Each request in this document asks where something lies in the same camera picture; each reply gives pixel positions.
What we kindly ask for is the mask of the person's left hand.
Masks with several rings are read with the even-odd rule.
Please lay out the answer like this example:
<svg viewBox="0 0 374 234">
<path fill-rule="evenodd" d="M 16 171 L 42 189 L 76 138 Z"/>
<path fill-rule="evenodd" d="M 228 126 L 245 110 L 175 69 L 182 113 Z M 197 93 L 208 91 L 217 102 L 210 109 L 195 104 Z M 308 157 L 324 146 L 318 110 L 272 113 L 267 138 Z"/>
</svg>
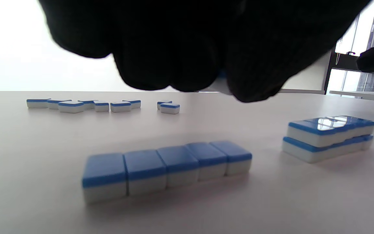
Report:
<svg viewBox="0 0 374 234">
<path fill-rule="evenodd" d="M 329 52 L 368 0 L 40 0 L 53 41 L 113 55 L 135 89 L 207 88 L 224 72 L 244 103 L 276 95 Z"/>
</svg>

